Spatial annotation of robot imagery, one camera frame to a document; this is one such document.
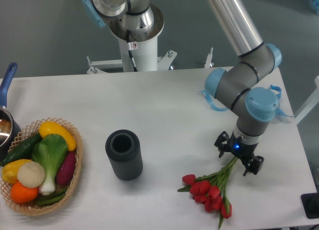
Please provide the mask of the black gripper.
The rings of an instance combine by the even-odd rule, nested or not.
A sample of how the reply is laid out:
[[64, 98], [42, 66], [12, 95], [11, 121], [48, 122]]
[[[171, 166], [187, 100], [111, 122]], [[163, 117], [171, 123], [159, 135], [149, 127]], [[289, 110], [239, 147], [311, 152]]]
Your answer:
[[257, 175], [263, 165], [264, 158], [254, 155], [258, 143], [259, 142], [255, 140], [251, 142], [250, 138], [246, 139], [244, 135], [237, 134], [234, 131], [231, 137], [229, 137], [229, 135], [223, 131], [217, 137], [214, 146], [217, 147], [219, 151], [219, 158], [221, 158], [224, 153], [230, 152], [240, 159], [245, 166], [243, 176], [246, 176], [248, 173]]

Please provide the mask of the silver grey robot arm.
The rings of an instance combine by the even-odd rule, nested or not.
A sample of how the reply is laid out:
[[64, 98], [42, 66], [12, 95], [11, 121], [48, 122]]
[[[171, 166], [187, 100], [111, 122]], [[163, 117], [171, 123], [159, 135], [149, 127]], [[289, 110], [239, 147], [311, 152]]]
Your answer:
[[[279, 109], [278, 98], [257, 84], [281, 63], [279, 49], [264, 43], [241, 0], [208, 0], [240, 62], [230, 70], [217, 68], [204, 89], [237, 115], [235, 128], [222, 133], [215, 145], [220, 153], [239, 158], [246, 172], [257, 174], [263, 157], [254, 155], [261, 136]], [[82, 0], [93, 21], [109, 26], [118, 39], [125, 72], [168, 69], [158, 58], [158, 36], [164, 26], [161, 11], [150, 0]]]

